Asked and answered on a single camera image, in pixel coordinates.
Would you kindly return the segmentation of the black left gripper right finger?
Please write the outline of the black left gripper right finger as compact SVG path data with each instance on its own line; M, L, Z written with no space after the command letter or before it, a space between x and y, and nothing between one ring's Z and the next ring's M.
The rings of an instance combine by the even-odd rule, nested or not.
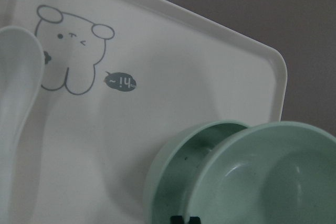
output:
M190 216L188 224L200 224L199 221L199 217L198 216Z

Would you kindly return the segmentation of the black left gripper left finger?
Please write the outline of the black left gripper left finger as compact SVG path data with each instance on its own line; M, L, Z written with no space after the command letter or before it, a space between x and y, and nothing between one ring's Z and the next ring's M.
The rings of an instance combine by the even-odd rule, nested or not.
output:
M182 216L171 216L170 224L183 224L183 217Z

